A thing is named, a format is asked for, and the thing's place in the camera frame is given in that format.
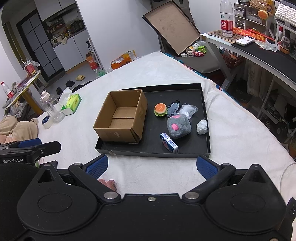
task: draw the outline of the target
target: roll of tape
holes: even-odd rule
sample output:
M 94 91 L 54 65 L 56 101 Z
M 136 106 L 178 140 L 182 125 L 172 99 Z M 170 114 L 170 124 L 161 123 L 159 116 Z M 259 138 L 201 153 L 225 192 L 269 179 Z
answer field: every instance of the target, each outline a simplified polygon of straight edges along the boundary
M 51 118 L 49 115 L 44 117 L 44 119 L 42 120 L 42 125 L 44 126 L 45 129 L 48 129 L 49 127 L 52 126 L 54 120 L 53 118 Z

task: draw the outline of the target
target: gray plush toy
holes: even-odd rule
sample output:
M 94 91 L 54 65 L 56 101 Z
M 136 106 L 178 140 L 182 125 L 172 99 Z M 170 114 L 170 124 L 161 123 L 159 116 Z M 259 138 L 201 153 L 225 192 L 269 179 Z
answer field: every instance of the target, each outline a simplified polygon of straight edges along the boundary
M 185 115 L 175 115 L 168 118 L 169 136 L 173 139 L 181 138 L 191 132 L 191 125 Z

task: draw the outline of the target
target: red basket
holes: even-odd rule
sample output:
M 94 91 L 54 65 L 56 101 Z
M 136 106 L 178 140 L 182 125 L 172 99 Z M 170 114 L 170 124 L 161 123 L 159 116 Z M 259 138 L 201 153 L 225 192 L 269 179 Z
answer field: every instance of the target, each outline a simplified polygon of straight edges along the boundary
M 233 54 L 233 52 L 228 50 L 228 49 L 226 49 L 225 51 L 229 52 L 230 54 Z M 229 58 L 229 57 L 226 57 L 226 56 L 222 55 L 222 58 L 224 59 L 227 67 L 230 68 L 230 69 L 233 69 L 236 66 L 239 66 L 243 61 L 242 57 L 239 58 L 239 59 L 233 59 L 233 58 Z

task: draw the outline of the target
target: large plastic bottle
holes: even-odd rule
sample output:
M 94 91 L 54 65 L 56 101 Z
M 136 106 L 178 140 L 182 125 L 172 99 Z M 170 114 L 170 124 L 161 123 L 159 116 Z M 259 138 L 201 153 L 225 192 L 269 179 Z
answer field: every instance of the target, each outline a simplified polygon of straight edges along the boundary
M 233 36 L 233 8 L 229 0 L 220 3 L 221 30 L 224 37 Z
M 11 91 L 11 89 L 8 87 L 8 85 L 5 84 L 3 81 L 1 82 L 1 85 L 2 85 L 2 88 L 3 88 L 4 92 L 5 92 L 5 94 L 7 95 L 7 97 L 8 97 L 9 99 L 12 99 L 13 96 L 14 96 L 14 94 L 13 94 L 13 92 Z
M 54 95 L 43 91 L 40 100 L 42 101 L 42 108 L 53 118 L 55 123 L 59 123 L 65 118 L 62 112 L 62 105 Z

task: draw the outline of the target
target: yellow table leg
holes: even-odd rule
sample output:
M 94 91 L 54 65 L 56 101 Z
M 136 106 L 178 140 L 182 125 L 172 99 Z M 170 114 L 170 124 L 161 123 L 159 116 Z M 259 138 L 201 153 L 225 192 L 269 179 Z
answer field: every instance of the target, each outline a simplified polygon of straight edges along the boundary
M 42 115 L 44 113 L 44 111 L 40 109 L 40 107 L 36 104 L 36 102 L 32 99 L 31 95 L 27 91 L 24 91 L 22 93 L 22 96 L 37 115 Z

